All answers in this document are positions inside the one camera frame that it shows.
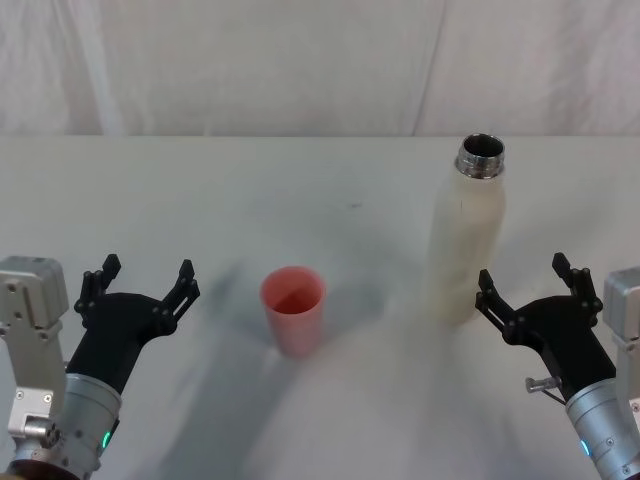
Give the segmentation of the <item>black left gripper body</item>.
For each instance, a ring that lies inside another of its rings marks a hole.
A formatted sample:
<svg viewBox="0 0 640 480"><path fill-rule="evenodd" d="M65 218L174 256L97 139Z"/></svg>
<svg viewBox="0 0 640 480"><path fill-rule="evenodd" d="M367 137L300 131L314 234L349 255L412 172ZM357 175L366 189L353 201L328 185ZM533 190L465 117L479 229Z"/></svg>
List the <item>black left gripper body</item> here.
<svg viewBox="0 0 640 480"><path fill-rule="evenodd" d="M175 332L175 318L156 299L132 293L107 294L83 317L86 332L67 372L97 379L122 393L143 347Z"/></svg>

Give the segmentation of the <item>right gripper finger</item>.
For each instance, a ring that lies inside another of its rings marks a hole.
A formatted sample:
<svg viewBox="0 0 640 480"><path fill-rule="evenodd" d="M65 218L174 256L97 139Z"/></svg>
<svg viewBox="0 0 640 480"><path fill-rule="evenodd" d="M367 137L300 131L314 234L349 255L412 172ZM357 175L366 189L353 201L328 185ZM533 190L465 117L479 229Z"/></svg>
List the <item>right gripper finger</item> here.
<svg viewBox="0 0 640 480"><path fill-rule="evenodd" d="M487 269L480 271L478 286L476 309L496 327L508 345L522 345L521 318L517 315L517 311L500 296Z"/></svg>
<svg viewBox="0 0 640 480"><path fill-rule="evenodd" d="M553 256L552 268L556 275L570 290L571 296L579 305L591 314L598 314L602 308L602 301L597 297L591 271L588 267L574 268L562 252Z"/></svg>

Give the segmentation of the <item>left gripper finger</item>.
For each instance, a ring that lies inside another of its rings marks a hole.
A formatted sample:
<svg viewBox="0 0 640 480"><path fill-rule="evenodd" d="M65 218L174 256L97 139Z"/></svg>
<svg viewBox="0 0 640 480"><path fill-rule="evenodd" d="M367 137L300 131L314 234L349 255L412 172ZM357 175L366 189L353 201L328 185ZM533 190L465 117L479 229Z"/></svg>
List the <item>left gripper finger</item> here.
<svg viewBox="0 0 640 480"><path fill-rule="evenodd" d="M185 259L173 288L153 308L155 327L159 334L173 334L182 316L200 296L192 261Z"/></svg>
<svg viewBox="0 0 640 480"><path fill-rule="evenodd" d="M109 254L96 271L85 271L83 274L80 296L74 304L76 313L85 313L95 305L97 299L103 296L111 282L121 269L117 254Z"/></svg>

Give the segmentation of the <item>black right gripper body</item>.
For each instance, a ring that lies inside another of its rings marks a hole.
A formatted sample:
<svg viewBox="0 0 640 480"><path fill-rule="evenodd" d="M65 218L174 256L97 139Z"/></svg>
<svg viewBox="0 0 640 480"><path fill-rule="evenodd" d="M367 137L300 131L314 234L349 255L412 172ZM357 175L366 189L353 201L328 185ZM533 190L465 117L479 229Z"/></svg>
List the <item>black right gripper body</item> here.
<svg viewBox="0 0 640 480"><path fill-rule="evenodd" d="M616 375L592 331L593 318L593 312L571 296L546 297L506 319L502 337L509 345L538 353L549 375L560 380L560 393L568 401L584 388Z"/></svg>

